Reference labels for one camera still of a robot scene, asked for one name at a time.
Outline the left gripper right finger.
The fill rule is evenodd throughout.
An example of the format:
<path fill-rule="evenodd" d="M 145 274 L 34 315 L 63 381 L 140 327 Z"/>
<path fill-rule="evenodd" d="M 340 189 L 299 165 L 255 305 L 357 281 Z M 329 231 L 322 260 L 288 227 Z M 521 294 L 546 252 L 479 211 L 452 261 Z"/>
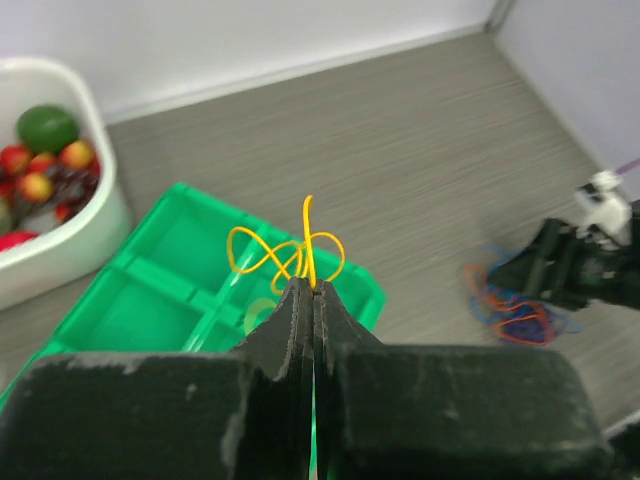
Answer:
<path fill-rule="evenodd" d="M 321 479 L 606 479 L 614 452 L 553 350 L 392 345 L 313 295 Z"/>

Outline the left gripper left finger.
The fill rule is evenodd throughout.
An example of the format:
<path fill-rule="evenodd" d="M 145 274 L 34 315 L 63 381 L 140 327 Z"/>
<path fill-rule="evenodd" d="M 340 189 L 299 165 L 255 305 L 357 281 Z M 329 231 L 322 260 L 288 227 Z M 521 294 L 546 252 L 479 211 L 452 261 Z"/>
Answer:
<path fill-rule="evenodd" d="M 305 479 L 313 294 L 289 282 L 227 353 L 77 353 L 33 363 L 1 413 L 5 479 Z"/>

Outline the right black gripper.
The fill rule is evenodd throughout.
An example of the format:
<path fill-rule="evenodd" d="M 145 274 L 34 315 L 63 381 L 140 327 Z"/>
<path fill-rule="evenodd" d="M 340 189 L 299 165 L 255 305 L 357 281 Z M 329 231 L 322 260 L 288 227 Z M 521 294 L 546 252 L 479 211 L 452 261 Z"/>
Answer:
<path fill-rule="evenodd" d="M 579 238 L 580 223 L 549 218 L 520 253 L 488 274 L 488 284 L 531 299 L 565 300 L 569 277 L 570 288 L 587 300 L 637 310 L 639 203 L 629 204 L 628 245 L 612 247 Z"/>

